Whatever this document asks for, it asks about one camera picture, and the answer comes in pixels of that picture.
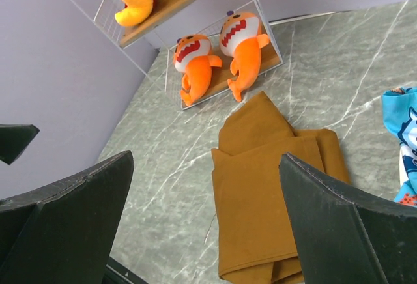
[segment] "floor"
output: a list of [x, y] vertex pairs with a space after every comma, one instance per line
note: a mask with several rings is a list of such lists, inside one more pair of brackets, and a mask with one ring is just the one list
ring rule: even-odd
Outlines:
[[[264, 90], [294, 127], [336, 131], [352, 183], [392, 199], [399, 147], [380, 96], [417, 85], [416, 19], [417, 2], [406, 2], [275, 26], [285, 64], [245, 100]], [[241, 104], [227, 92], [181, 111], [156, 87], [143, 82], [102, 153], [131, 150], [136, 164], [111, 255], [149, 284], [221, 283], [210, 150]]]

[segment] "brown garment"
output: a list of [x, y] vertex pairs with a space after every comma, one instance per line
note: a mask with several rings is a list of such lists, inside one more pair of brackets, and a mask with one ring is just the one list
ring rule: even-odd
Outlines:
[[337, 135], [294, 130], [264, 92], [220, 130], [212, 177], [222, 279], [235, 284], [303, 281], [278, 171], [287, 152], [349, 183]]

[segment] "wooden shelf board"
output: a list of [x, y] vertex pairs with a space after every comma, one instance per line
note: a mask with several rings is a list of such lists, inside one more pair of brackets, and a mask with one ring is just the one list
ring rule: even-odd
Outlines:
[[[271, 43], [265, 46], [261, 50], [261, 53], [262, 53], [262, 63], [261, 63], [261, 69], [259, 71], [260, 74], [282, 63], [280, 57], [277, 55]], [[237, 77], [232, 75], [232, 73], [230, 72], [230, 63], [232, 61], [232, 58], [225, 56], [220, 51], [219, 48], [216, 48], [214, 50], [214, 54], [220, 56], [220, 58], [223, 61], [223, 66], [221, 68], [213, 68], [213, 74], [212, 74], [210, 87], [208, 88], [204, 96], [200, 98], [198, 101], [196, 101], [190, 107], [193, 107], [205, 100], [208, 100], [209, 98], [212, 98], [214, 95], [217, 95], [220, 92], [223, 92], [229, 89], [227, 85], [228, 79], [232, 79], [232, 80], [237, 79]], [[183, 109], [190, 108], [190, 107], [186, 106], [185, 104], [182, 104]]]
[[158, 0], [152, 14], [144, 22], [135, 27], [125, 29], [120, 44], [121, 47], [124, 48], [135, 42], [145, 33], [148, 33], [162, 22], [168, 20], [194, 1], [195, 0]]

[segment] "blue cloth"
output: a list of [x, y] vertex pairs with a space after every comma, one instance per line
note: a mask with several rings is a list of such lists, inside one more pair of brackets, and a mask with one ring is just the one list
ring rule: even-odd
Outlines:
[[399, 140], [408, 177], [394, 201], [417, 206], [417, 87], [385, 92], [382, 117], [386, 129]]

